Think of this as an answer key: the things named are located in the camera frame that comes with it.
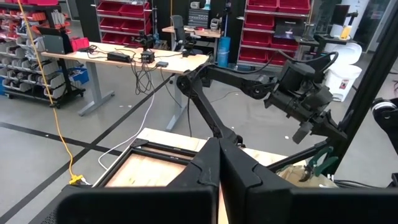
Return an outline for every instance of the shelf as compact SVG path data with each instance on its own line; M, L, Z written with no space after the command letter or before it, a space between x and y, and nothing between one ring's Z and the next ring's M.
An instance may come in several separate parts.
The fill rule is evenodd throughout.
M241 45L241 47L246 47L246 48L251 48L251 49L262 49L262 50L281 50L283 52L295 52L295 50L275 49L272 47L257 47L257 46L249 46L249 45Z
M273 16L302 17L302 18L308 17L308 14L294 14L294 13L285 13L285 12L266 12L266 11L254 11L254 10L246 10L245 12L267 14Z
M243 30L253 31L253 32L266 32L266 33L269 33L269 34L274 34L275 33L274 30L259 30L259 29L250 29L250 28L243 28Z
M107 32L112 34L124 34L124 35L139 35L139 34L132 34L129 32L120 32L120 31L113 31L113 30L100 30L101 32Z
M238 60L238 62L236 63L237 65L244 65L244 66L252 66L252 67L263 67L266 64L265 63L257 63L257 62L248 62L248 61L244 61L244 60ZM280 71L283 68L282 65L273 65L273 64L269 64L267 67L265 67L265 70L270 70L270 71Z
M15 3L4 3L0 2L0 8L3 9L16 9L19 10L19 5ZM36 6L36 5L28 5L28 4L23 4L22 8L25 11L46 11L46 10L58 10L61 11L61 6L56 5L56 6Z
M107 18L115 18L115 19L130 19L130 20L138 20L138 21L144 21L144 19L141 18L134 18L134 17L128 17L128 16L112 16L112 15L105 15L105 14L98 14L99 17L107 17Z

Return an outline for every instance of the black robotic arm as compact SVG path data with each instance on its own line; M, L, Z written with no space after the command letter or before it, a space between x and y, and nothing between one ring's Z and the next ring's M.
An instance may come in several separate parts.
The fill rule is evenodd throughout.
M332 138L346 138L332 120L330 110L324 111L332 101L328 87L315 83L315 71L304 63L287 61L278 75L244 73L205 63L194 71L187 71L177 79L181 92L189 97L205 119L216 138L227 138L235 144L243 139L227 128L203 93L201 79L206 77L239 88L244 94L264 105L278 107L300 121L300 128L293 136L299 143L310 131L311 134Z

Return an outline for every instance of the storage rack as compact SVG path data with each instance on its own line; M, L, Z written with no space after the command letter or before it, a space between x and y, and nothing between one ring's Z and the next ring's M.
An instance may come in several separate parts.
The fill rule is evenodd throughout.
M273 37L275 18L307 20L309 11L310 0L246 0L244 16L240 17L244 22L236 64L262 67L275 50L282 50L293 57L299 45L294 40ZM284 62L283 56L276 55L266 69L279 71Z
M155 27L153 0L97 0L96 10L103 43L139 47L134 37L140 30L150 34Z
M39 22L39 26L47 26L51 28L60 28L70 25L69 22L60 19L54 21L53 12L57 10L61 12L59 5L54 6L36 6L22 5L29 22ZM0 19L9 21L23 21L18 3L2 3L0 2ZM10 29L11 25L3 28L8 32L2 32L0 39L8 42L0 44L0 77L4 78L2 85L5 87L4 93L8 98L14 96L20 98L28 98L35 101L50 102L49 97L53 98L51 107L59 108L64 103L72 101L77 95L83 96L84 89L80 89L80 82L71 82L69 78L68 67L74 67L75 63L60 59L58 61L39 55L41 62L49 60L43 68L48 81L48 87L51 93L45 91L45 84L41 80L41 71L39 67L32 68L30 62L37 61L32 45L35 44L39 52L44 51L44 43L39 34L36 34L34 26L27 26L31 29L34 36L34 43L31 43L27 33L19 33L17 30ZM19 47L15 52L10 52L10 47Z

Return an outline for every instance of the yellow plug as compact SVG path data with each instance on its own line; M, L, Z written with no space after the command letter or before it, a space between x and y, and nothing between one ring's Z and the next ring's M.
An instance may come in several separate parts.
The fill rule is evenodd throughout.
M84 178L83 175L79 175L79 176L73 175L72 180L69 181L69 184L79 184L81 182L82 178Z

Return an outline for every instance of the desk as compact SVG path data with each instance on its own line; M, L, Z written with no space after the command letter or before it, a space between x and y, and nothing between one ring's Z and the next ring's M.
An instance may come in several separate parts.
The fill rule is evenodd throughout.
M138 135L138 138L146 139L159 144L193 150L196 152L199 151L206 143L206 140L204 139L190 138L188 136L166 133L164 131L158 131L149 128L142 130ZM129 148L127 148L118 159L122 158L122 156L127 153L128 149ZM243 151L248 153L251 157L255 158L264 166L286 158L285 156L278 154L262 152L253 149L243 149ZM96 187L100 180L109 171L111 171L118 159L116 159L109 170L99 178L93 187ZM305 165L305 161L298 163L298 165ZM124 163L124 165L108 182L107 187L166 186L183 170L183 165L164 162L148 157L134 156L134 158L130 158ZM218 223L228 224L222 192L220 192Z
M174 50L175 49L175 41L173 41L173 40L175 40L174 27L173 26L166 27L166 28L163 28L162 31L163 32L169 32L169 33L172 34L172 50ZM198 36L201 36L201 37L209 37L209 38L214 38L215 39L213 47L214 47L214 55L215 55L215 58L216 58L217 57L217 49L218 49L218 39L221 38L221 31L220 30L213 31L211 29L205 29L205 30L194 30L193 33L195 35L198 35Z
M113 45L113 44L102 44L102 43L96 43L96 42L90 42L90 45L96 45L99 47L102 51L105 52L122 52L124 54L130 55L131 57L134 55L133 52L136 53L135 59L141 57L141 52L142 48L138 49L132 49L132 48L127 48L122 45ZM178 55L177 52L172 52L168 50L152 50L155 52L155 62L151 64L147 64L147 66L151 68L155 68L155 65L157 62L163 61L163 62L168 62L169 66L167 68L162 68L163 72L169 72L173 73L174 75L179 75L183 74L186 70L194 70L196 69L199 65L205 63L208 60L208 56L206 55L195 55L195 56L189 56L186 58L183 58L181 55ZM93 101L86 105L83 109L81 109L78 114L80 116L84 116L85 114L88 114L98 107L100 107L103 103L108 101L113 95L114 91L111 91L107 94L105 94L104 97L101 95L101 90L100 90L100 83L98 80L98 74L96 71L96 63L102 63L102 64L107 64L107 65L116 65L116 66L123 66L123 67L130 67L130 63L124 63L124 62L114 62L114 61L108 61L106 58L93 58L93 57L106 57L106 54L102 53L96 53L95 55L90 55L91 58L89 58L88 54L85 52L74 52L66 55L62 54L51 54L47 52L42 53L43 56L46 57L54 57L54 58L63 58L63 59L69 59L69 60L78 60L81 62L86 62L87 70L88 70L88 75L90 78L90 85L91 85L91 91L93 93ZM141 63L136 63L137 67L140 67L142 64ZM172 119L170 120L169 125L167 125L166 130L170 131L174 124L177 122L178 118L184 111L186 104L183 104L182 102L182 94L181 91L177 88L177 82L174 82L174 88L175 88L175 100L182 105L182 108L175 102L175 111Z

